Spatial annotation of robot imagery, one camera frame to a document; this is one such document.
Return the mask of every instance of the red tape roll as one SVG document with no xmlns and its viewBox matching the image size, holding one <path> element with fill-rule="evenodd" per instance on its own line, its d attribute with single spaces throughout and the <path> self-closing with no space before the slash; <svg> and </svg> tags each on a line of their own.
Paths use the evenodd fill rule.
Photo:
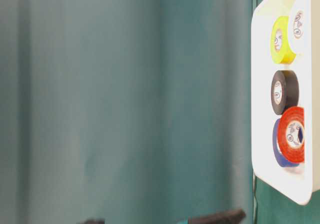
<svg viewBox="0 0 320 224">
<path fill-rule="evenodd" d="M 293 163 L 305 161 L 304 120 L 301 107 L 287 109 L 280 119 L 277 136 L 279 148 L 283 156 Z"/>
</svg>

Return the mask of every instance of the teal curtain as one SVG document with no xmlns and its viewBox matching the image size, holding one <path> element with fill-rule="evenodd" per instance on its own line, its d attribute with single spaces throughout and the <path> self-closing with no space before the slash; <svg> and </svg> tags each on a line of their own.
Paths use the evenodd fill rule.
<svg viewBox="0 0 320 224">
<path fill-rule="evenodd" d="M 1 223 L 252 223 L 252 6 L 0 0 Z"/>
<path fill-rule="evenodd" d="M 255 223 L 314 224 L 320 222 L 320 192 L 312 194 L 311 201 L 301 206 L 257 178 Z"/>
</svg>

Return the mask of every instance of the white tape roll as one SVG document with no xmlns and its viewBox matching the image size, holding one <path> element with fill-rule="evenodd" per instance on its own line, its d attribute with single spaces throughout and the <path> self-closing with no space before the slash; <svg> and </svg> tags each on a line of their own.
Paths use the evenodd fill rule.
<svg viewBox="0 0 320 224">
<path fill-rule="evenodd" d="M 287 29 L 289 45 L 295 54 L 302 54 L 306 46 L 305 21 L 305 0 L 296 0 L 290 12 Z"/>
</svg>

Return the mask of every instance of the electrical tape roll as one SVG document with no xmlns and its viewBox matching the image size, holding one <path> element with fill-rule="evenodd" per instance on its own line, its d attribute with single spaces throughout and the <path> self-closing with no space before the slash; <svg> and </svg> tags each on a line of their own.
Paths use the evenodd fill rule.
<svg viewBox="0 0 320 224">
<path fill-rule="evenodd" d="M 298 101 L 299 83 L 296 74 L 291 70 L 278 70 L 271 84 L 271 103 L 275 114 L 282 115 L 286 109 L 297 106 Z"/>
<path fill-rule="evenodd" d="M 279 122 L 277 140 L 280 151 L 293 163 L 305 161 L 304 120 L 303 108 L 291 107 L 285 111 Z"/>
<path fill-rule="evenodd" d="M 276 64 L 290 64 L 296 57 L 288 42 L 288 16 L 279 17 L 271 34 L 271 56 Z"/>
<path fill-rule="evenodd" d="M 301 54 L 305 48 L 305 0 L 296 0 L 290 15 L 288 23 L 288 41 L 290 48 L 296 54 Z"/>
<path fill-rule="evenodd" d="M 299 164 L 297 163 L 292 163 L 290 161 L 288 161 L 283 155 L 282 153 L 280 153 L 279 149 L 278 149 L 278 141 L 277 141 L 277 135 L 278 135 L 278 127 L 279 127 L 279 122 L 280 119 L 278 119 L 275 123 L 275 126 L 273 127 L 273 134 L 272 134 L 272 146 L 273 146 L 273 150 L 274 150 L 274 156 L 276 161 L 278 162 L 279 166 L 281 167 L 296 167 Z"/>
</svg>

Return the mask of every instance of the blue tape roll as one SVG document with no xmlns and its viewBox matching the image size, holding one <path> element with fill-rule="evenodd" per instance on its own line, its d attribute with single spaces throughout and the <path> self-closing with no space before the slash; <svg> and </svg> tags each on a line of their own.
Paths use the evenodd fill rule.
<svg viewBox="0 0 320 224">
<path fill-rule="evenodd" d="M 278 126 L 279 126 L 280 119 L 278 119 L 275 123 L 275 126 L 273 128 L 273 134 L 272 134 L 272 144 L 273 144 L 273 150 L 274 150 L 274 156 L 276 161 L 278 162 L 279 166 L 281 167 L 296 167 L 299 164 L 292 163 L 291 161 L 288 161 L 278 150 L 278 143 L 277 143 L 277 135 L 278 135 Z"/>
</svg>

